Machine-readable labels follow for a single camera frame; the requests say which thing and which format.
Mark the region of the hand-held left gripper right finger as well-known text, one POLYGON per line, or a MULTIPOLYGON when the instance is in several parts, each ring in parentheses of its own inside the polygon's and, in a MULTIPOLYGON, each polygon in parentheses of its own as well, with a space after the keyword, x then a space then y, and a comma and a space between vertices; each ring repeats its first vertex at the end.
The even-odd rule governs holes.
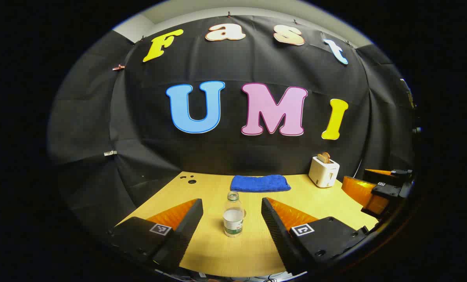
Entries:
POLYGON ((261 214, 287 272, 324 273, 342 268, 353 248, 372 230, 353 229, 329 216, 310 216, 269 197, 261 201, 261 214))

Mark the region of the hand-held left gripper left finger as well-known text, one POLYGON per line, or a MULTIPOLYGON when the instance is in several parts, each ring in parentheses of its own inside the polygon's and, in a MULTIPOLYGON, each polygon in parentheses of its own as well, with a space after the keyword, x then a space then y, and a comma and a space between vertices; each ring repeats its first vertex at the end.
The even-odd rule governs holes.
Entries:
POLYGON ((192 199, 147 219, 131 217, 108 230, 108 245, 149 269, 176 271, 203 216, 192 199))

